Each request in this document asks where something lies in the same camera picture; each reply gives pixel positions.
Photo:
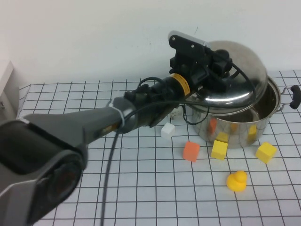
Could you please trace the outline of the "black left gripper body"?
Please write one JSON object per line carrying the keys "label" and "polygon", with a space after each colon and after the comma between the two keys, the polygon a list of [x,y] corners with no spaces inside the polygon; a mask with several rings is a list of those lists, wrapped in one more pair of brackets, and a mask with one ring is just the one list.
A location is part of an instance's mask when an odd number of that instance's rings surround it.
{"label": "black left gripper body", "polygon": [[212,57],[205,55],[200,60],[195,60],[184,54],[176,52],[170,59],[170,76],[179,82],[183,91],[198,91],[199,88],[212,89],[213,78],[208,66]]}

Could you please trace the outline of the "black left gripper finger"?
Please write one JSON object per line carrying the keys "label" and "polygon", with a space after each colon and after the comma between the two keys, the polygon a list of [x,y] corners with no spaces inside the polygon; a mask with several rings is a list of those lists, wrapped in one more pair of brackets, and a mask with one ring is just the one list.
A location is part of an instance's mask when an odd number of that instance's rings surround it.
{"label": "black left gripper finger", "polygon": [[211,70],[218,76],[229,76],[232,69],[232,58],[228,51],[218,49],[212,55]]}
{"label": "black left gripper finger", "polygon": [[225,93],[230,89],[230,84],[219,76],[209,75],[206,79],[206,88],[211,92]]}

